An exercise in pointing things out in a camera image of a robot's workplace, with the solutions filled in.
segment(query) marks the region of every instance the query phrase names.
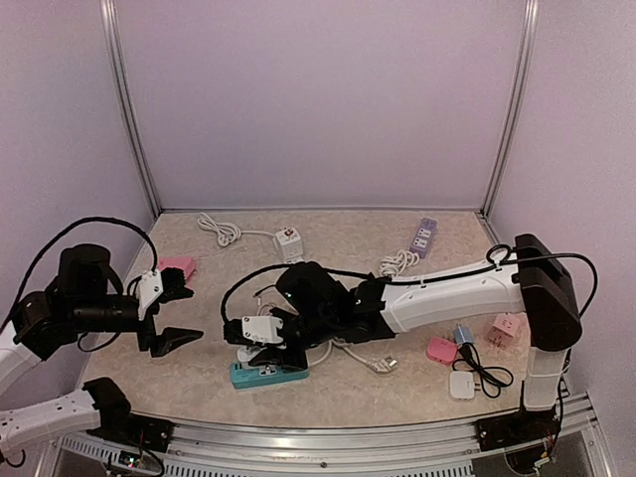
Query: pink box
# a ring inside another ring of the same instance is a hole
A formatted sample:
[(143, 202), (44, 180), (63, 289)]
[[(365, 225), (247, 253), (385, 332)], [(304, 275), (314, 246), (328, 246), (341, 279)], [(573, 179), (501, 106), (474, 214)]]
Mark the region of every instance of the pink box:
[(515, 339), (519, 318), (515, 315), (497, 315), (486, 340), (499, 348), (506, 348)]
[(426, 357), (442, 365), (451, 365), (457, 356), (457, 345), (433, 336), (426, 348)]
[(186, 281), (190, 279), (192, 274), (195, 272), (196, 264), (193, 258), (190, 256), (165, 256), (159, 258), (159, 263), (157, 264), (157, 269), (159, 271), (164, 268), (180, 268), (183, 270), (186, 275)]

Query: white charger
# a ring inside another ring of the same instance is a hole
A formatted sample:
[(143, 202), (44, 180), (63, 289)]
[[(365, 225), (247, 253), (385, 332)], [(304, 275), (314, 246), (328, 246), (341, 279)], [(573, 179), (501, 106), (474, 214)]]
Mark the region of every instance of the white charger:
[(283, 229), (274, 234), (274, 247), (278, 257), (285, 263), (302, 261), (302, 238), (294, 227)]
[(475, 381), (469, 371), (453, 371), (450, 373), (450, 395), (460, 400), (475, 399)]

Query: purple power strip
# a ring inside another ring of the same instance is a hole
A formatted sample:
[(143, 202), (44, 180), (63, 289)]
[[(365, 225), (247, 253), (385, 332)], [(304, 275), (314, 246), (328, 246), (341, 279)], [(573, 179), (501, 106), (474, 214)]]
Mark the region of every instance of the purple power strip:
[(409, 250), (417, 253), (419, 258), (425, 258), (433, 243), (435, 232), (437, 232), (437, 221), (422, 219)]

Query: beige table surface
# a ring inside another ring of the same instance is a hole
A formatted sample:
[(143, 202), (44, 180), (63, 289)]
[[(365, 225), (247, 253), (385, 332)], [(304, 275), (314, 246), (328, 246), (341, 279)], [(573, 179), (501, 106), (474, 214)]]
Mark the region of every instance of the beige table surface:
[[(296, 227), (303, 237), (305, 258), (324, 266), (377, 271), (382, 256), (408, 245), (422, 217), (438, 220), (438, 232), (428, 257), (408, 274), (464, 265), (483, 258), (490, 244), (471, 213), (450, 212), (253, 212), (216, 213), (245, 230), (276, 232)], [(126, 393), (133, 409), (172, 418), (206, 422), (280, 426), (348, 427), (417, 423), (483, 414), (518, 405), (530, 342), (525, 315), (513, 346), (500, 350), (484, 341), (492, 315), (458, 322), (437, 323), (393, 340), (355, 346), (367, 358), (392, 355), (399, 365), (378, 376), (340, 350), (311, 370), (307, 380), (254, 390), (236, 391), (230, 382), (230, 364), (237, 348), (223, 340), (220, 302), (226, 290), (257, 268), (276, 263), (269, 238), (243, 236), (220, 248), (216, 236), (199, 230), (197, 214), (164, 214), (151, 237), (160, 256), (189, 255), (197, 263), (190, 281), (195, 297), (163, 305), (157, 330), (166, 326), (200, 329), (205, 336), (164, 358), (139, 353), (136, 338), (123, 335), (114, 345), (94, 353), (86, 366), (85, 381), (108, 376)], [(150, 266), (143, 249), (131, 270), (136, 276)], [(254, 314), (255, 290), (273, 283), (277, 272), (250, 282), (230, 304), (231, 317)], [(346, 286), (355, 279), (342, 280)], [(279, 304), (275, 292), (264, 295)], [(498, 399), (481, 393), (472, 401), (454, 401), (448, 393), (449, 367), (426, 358), (432, 336), (451, 337), (457, 323), (470, 326), (482, 362), (506, 366), (515, 383)], [(312, 350), (315, 360), (322, 347)]]

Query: blue connector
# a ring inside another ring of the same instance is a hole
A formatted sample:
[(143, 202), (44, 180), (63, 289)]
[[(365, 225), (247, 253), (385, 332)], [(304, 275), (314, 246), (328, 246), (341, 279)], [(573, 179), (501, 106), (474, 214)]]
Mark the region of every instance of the blue connector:
[(466, 343), (475, 343), (473, 334), (466, 326), (457, 325), (457, 329), (453, 332), (453, 335), (455, 336), (455, 343), (458, 347)]

